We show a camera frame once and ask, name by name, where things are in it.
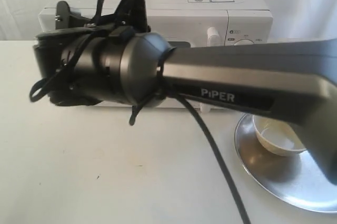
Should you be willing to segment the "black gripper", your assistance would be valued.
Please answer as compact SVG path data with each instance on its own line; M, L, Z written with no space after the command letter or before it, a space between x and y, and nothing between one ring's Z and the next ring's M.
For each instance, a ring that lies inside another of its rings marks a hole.
M38 34L37 44L33 46L42 79L31 88L32 103L45 96L56 106L94 106L100 103L96 98L71 89L74 69L82 53L91 41L105 37L104 30L84 28L89 22L89 18L71 10L66 1L57 3L56 30Z

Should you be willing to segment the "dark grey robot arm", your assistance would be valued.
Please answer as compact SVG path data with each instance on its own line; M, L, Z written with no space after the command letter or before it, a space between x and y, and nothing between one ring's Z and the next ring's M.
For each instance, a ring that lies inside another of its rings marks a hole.
M336 39L173 47L147 23L145 0L37 36L41 80L31 102L130 105L131 122L166 98L289 123L325 177L336 183Z

